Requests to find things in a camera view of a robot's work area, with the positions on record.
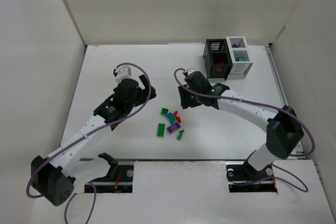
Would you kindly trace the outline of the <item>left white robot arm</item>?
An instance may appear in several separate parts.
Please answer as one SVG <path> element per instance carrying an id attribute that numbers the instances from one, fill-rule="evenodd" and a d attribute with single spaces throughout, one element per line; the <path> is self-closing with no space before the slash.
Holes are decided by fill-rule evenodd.
<path id="1" fill-rule="evenodd" d="M 71 172 L 82 156 L 101 140 L 103 129 L 113 131 L 135 115 L 135 107 L 143 109 L 149 100 L 156 97 L 149 77 L 142 74 L 139 79 L 144 88 L 140 88 L 138 81 L 132 78 L 123 79 L 114 88 L 113 94 L 94 110 L 89 120 L 65 145 L 45 158 L 38 155 L 32 160 L 26 188 L 28 197 L 31 196 L 30 188 L 54 206 L 60 206 L 70 197 L 78 181 Z"/>

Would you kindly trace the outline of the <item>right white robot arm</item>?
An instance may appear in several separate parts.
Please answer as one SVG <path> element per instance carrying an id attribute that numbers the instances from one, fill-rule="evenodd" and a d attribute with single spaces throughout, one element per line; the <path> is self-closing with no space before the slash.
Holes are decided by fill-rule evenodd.
<path id="1" fill-rule="evenodd" d="M 264 171 L 277 159 L 287 159 L 304 136 L 302 124 L 293 108 L 278 108 L 246 100 L 230 87 L 211 85 L 196 69 L 181 69 L 185 84 L 178 87 L 183 109 L 200 105 L 236 115 L 266 133 L 266 142 L 253 151 L 238 168 L 231 168 L 227 176 L 248 182 L 261 179 Z"/>

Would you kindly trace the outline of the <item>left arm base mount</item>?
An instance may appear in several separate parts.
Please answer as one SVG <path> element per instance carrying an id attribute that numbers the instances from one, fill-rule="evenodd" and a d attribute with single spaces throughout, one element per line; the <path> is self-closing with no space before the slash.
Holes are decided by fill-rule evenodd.
<path id="1" fill-rule="evenodd" d="M 121 163 L 115 172 L 108 172 L 105 177 L 100 177 L 91 182 L 96 187 L 98 194 L 124 194 L 133 191 L 133 163 Z"/>

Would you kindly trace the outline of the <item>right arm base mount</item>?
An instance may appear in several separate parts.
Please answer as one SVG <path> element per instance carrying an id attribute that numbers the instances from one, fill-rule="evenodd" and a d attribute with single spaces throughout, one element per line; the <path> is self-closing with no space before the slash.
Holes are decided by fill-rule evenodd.
<path id="1" fill-rule="evenodd" d="M 261 171 L 246 164 L 226 165 L 226 177 L 230 193 L 276 193 L 274 172 L 269 164 Z"/>

